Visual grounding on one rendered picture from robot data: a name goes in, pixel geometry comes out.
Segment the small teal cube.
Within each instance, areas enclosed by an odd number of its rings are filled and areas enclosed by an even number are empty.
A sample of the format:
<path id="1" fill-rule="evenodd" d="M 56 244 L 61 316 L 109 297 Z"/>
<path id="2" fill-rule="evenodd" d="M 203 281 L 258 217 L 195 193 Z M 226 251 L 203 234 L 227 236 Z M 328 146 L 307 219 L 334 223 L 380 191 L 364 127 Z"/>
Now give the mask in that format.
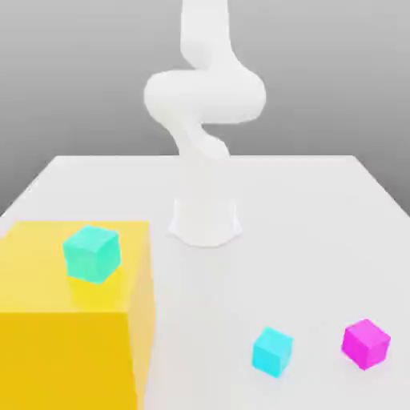
<path id="1" fill-rule="evenodd" d="M 89 283 L 103 283 L 121 264 L 119 233 L 86 225 L 62 245 L 67 275 Z"/>

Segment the small cyan cube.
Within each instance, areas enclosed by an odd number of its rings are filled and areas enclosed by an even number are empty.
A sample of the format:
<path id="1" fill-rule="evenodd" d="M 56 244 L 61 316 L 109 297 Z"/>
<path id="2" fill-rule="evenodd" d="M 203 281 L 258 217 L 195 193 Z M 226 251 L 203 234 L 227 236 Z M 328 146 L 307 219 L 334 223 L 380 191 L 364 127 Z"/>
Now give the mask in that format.
<path id="1" fill-rule="evenodd" d="M 273 328 L 265 327 L 253 343 L 252 366 L 279 378 L 291 359 L 293 338 Z"/>

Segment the small magenta cube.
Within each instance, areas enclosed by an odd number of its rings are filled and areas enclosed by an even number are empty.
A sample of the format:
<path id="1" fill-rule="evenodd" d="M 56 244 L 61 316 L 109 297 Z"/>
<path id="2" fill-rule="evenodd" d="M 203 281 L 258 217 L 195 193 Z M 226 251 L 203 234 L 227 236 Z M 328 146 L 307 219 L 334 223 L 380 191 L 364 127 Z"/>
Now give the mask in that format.
<path id="1" fill-rule="evenodd" d="M 388 333 L 364 319 L 344 329 L 341 350 L 360 369 L 367 370 L 386 359 L 390 342 Z"/>

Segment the large yellow box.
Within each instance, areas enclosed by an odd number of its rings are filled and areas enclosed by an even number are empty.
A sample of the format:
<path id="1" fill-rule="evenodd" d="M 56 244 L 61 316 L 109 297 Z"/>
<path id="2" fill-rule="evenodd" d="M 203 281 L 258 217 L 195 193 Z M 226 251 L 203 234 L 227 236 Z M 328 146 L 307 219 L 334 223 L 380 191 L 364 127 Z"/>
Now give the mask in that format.
<path id="1" fill-rule="evenodd" d="M 21 221 L 0 238 L 0 410 L 143 410 L 155 333 L 146 222 L 104 221 L 122 262 L 103 283 L 66 273 L 79 221 Z"/>

